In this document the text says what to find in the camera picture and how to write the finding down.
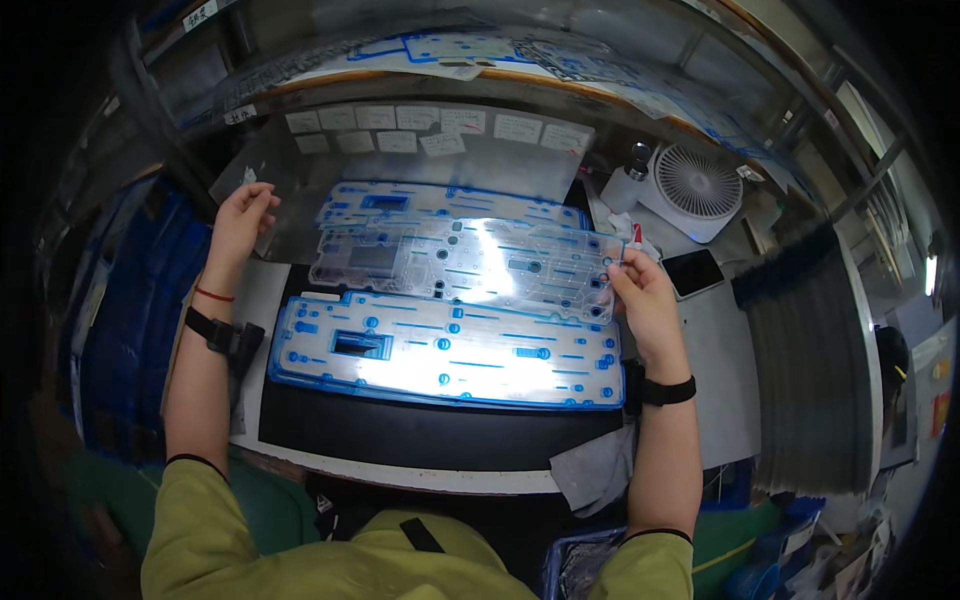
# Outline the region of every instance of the white fan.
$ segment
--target white fan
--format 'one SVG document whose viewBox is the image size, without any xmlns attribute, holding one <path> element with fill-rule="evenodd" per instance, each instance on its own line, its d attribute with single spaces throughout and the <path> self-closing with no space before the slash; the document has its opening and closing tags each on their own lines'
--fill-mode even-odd
<svg viewBox="0 0 960 600">
<path fill-rule="evenodd" d="M 735 171 L 682 146 L 658 149 L 653 162 L 640 203 L 695 242 L 716 237 L 743 204 L 743 180 Z"/>
</svg>

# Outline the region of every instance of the yellow tape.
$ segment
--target yellow tape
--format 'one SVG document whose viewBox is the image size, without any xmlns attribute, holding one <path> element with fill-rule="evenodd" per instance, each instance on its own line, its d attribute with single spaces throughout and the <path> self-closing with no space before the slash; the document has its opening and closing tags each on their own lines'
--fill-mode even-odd
<svg viewBox="0 0 960 600">
<path fill-rule="evenodd" d="M 737 553 L 739 553 L 739 552 L 742 552 L 742 551 L 746 550 L 747 548 L 749 548 L 750 546 L 754 545 L 754 542 L 755 542 L 755 541 L 756 541 L 756 538 L 753 538 L 752 540 L 748 541 L 747 543 L 745 543 L 745 544 L 743 544 L 743 545 L 741 545 L 741 546 L 735 547 L 733 550 L 731 550 L 731 551 L 728 552 L 727 554 L 720 555 L 720 556 L 718 556 L 717 558 L 713 559 L 712 561 L 707 561 L 707 562 L 705 562 L 705 563 L 703 563 L 703 564 L 698 564 L 697 566 L 694 566 L 694 567 L 693 567 L 693 570 L 691 571 L 691 574 L 692 574 L 692 573 L 699 572 L 699 571 L 702 571 L 702 570 L 704 570 L 705 568 L 710 568 L 710 567 L 714 566 L 714 565 L 717 564 L 717 563 L 722 563 L 722 562 L 724 562 L 726 559 L 728 559 L 729 557 L 733 556 L 734 554 L 737 554 Z"/>
</svg>

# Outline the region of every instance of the white table surface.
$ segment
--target white table surface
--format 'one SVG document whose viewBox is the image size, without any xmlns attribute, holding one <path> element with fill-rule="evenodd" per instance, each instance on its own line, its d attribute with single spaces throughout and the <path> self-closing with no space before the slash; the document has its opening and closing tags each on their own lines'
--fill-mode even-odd
<svg viewBox="0 0 960 600">
<path fill-rule="evenodd" d="M 633 213 L 645 235 L 665 256 L 699 250 L 678 230 L 643 207 Z M 749 246 L 739 224 L 732 222 L 710 245 L 723 263 L 747 258 Z M 731 267 L 724 267 L 728 278 Z M 310 454 L 260 442 L 259 415 L 263 377 L 290 265 L 248 261 L 236 294 L 234 320 L 251 322 L 266 337 L 241 389 L 246 431 L 230 442 L 294 464 L 338 477 L 387 486 L 437 492 L 519 494 L 557 492 L 548 470 L 459 471 L 404 468 L 361 463 Z M 736 309 L 730 282 L 680 303 L 690 366 L 697 378 L 697 411 L 704 468 L 748 458 L 760 451 L 759 397 L 754 347 L 746 315 Z"/>
</svg>

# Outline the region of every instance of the shirt sleeve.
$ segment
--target shirt sleeve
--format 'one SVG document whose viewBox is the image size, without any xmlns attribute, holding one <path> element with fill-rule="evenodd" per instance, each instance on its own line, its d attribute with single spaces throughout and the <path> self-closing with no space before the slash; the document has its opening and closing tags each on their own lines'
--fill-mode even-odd
<svg viewBox="0 0 960 600">
<path fill-rule="evenodd" d="M 692 570 L 689 541 L 670 533 L 641 534 L 627 540 L 600 569 L 590 600 L 691 600 Z"/>
<path fill-rule="evenodd" d="M 192 596 L 257 557 L 247 520 L 223 476 L 197 460 L 168 464 L 140 570 L 144 599 Z"/>
</svg>

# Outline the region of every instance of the red string bracelet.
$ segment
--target red string bracelet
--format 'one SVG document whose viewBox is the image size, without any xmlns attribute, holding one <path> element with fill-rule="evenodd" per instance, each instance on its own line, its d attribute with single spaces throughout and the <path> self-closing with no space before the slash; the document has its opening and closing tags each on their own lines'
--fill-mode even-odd
<svg viewBox="0 0 960 600">
<path fill-rule="evenodd" d="M 202 294 L 208 298 L 213 298 L 214 300 L 220 300 L 223 302 L 233 302 L 234 300 L 236 300 L 236 298 L 233 296 L 217 296 L 216 294 L 210 294 L 206 290 L 202 290 L 200 288 L 197 288 L 197 293 Z"/>
</svg>

